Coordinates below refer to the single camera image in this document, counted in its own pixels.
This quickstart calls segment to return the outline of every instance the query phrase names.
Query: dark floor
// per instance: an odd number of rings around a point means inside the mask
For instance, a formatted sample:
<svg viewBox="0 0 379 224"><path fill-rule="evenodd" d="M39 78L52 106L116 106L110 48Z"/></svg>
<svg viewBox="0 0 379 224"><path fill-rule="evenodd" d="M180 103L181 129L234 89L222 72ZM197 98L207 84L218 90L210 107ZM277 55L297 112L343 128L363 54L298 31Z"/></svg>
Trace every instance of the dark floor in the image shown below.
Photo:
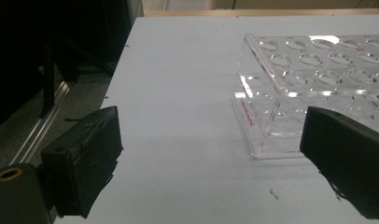
<svg viewBox="0 0 379 224"><path fill-rule="evenodd" d="M39 165L41 162L40 150L76 123L75 121L65 121L65 119L81 119L100 108L110 79L111 77L107 74L96 72L82 74L77 83L67 83L70 91L59 105L59 112L39 143L36 153L30 159L31 164ZM42 100L41 91L0 126L0 168L9 165L39 121Z"/></svg>

